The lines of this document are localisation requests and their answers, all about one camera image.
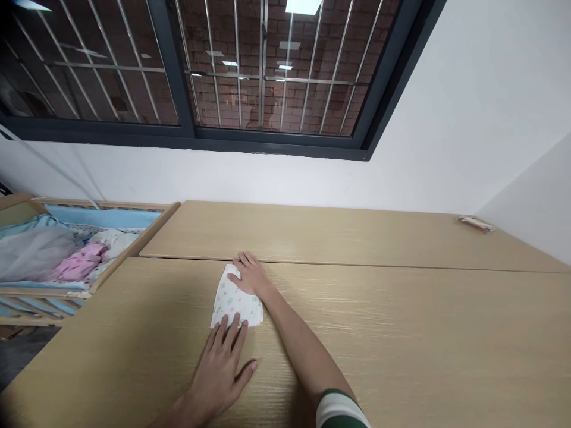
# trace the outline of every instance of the wrist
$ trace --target wrist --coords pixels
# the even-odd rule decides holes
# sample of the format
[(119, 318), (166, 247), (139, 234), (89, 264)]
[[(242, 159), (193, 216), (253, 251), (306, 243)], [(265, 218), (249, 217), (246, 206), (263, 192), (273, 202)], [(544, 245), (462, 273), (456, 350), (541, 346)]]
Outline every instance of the wrist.
[(198, 395), (188, 391), (181, 397), (179, 414), (187, 428), (199, 428), (204, 426), (212, 416), (206, 411), (206, 406), (200, 402)]
[(263, 302), (265, 302), (268, 298), (271, 297), (272, 293), (276, 291), (278, 291), (278, 289), (275, 287), (275, 285), (271, 281), (267, 281), (258, 287), (256, 294)]

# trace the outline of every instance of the sleeve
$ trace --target sleeve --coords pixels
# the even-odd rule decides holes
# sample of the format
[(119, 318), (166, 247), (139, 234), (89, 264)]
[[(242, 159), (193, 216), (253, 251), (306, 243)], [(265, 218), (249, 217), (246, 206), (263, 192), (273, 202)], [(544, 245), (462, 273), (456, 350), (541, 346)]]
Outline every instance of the sleeve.
[(365, 414), (351, 397), (328, 389), (317, 407), (316, 428), (371, 428)]

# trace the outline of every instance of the window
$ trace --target window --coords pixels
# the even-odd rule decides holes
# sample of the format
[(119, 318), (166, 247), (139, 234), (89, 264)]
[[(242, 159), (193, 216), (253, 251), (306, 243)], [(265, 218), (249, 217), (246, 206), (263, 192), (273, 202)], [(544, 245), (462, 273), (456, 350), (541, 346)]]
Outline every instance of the window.
[(27, 140), (369, 160), (445, 0), (37, 0), (0, 41)]

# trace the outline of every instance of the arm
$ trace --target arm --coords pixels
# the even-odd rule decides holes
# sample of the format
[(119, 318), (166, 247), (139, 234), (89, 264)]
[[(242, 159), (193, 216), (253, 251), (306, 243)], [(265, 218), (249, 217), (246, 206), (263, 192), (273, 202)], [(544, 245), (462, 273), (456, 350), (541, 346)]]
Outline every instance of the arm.
[(241, 279), (228, 278), (242, 291), (257, 294), (272, 316), (291, 364), (315, 407), (327, 389), (339, 389), (356, 401), (355, 394), (329, 352), (309, 326), (285, 301), (266, 276), (263, 267), (250, 253), (240, 253), (232, 262)]
[(248, 332), (248, 321), (241, 328), (239, 322), (236, 313), (227, 333), (227, 315), (214, 326), (190, 389), (148, 428), (199, 428), (234, 404), (258, 366), (255, 360), (249, 361), (236, 374)]

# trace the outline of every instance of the gray floor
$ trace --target gray floor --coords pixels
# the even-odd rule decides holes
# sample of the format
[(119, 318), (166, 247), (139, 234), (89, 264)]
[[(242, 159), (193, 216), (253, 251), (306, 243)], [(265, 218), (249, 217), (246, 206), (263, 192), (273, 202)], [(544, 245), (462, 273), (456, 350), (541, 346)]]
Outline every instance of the gray floor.
[(0, 341), (0, 392), (55, 336), (60, 327), (38, 327), (27, 336)]

